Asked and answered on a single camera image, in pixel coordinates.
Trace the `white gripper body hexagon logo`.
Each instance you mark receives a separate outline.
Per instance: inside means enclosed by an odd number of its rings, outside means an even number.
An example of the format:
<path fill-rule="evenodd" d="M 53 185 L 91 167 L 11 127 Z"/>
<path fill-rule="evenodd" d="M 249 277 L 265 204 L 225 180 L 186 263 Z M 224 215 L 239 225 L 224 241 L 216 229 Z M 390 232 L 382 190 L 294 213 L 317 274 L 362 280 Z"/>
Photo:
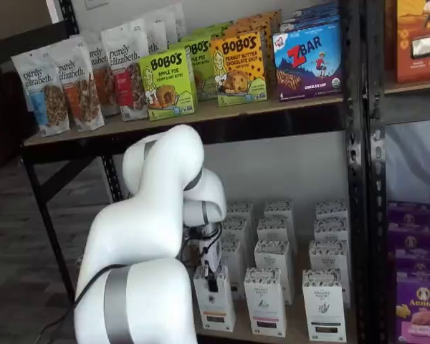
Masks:
<path fill-rule="evenodd" d="M 208 239 L 201 240 L 199 243 L 201 265 L 204 274 L 210 275 L 217 271 L 221 264 L 221 232 L 211 235 Z"/>

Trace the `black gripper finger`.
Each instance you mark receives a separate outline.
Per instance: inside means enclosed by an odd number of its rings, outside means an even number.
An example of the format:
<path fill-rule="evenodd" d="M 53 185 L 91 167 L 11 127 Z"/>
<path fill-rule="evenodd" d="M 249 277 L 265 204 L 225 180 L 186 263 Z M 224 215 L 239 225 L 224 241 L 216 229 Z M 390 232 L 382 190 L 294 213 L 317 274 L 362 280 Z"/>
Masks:
<path fill-rule="evenodd" d="M 204 264 L 204 278 L 208 283 L 208 289 L 210 292 L 217 292 L 218 291 L 218 285 L 217 285 L 217 274 L 216 270 L 213 270 L 209 263 L 206 262 Z"/>

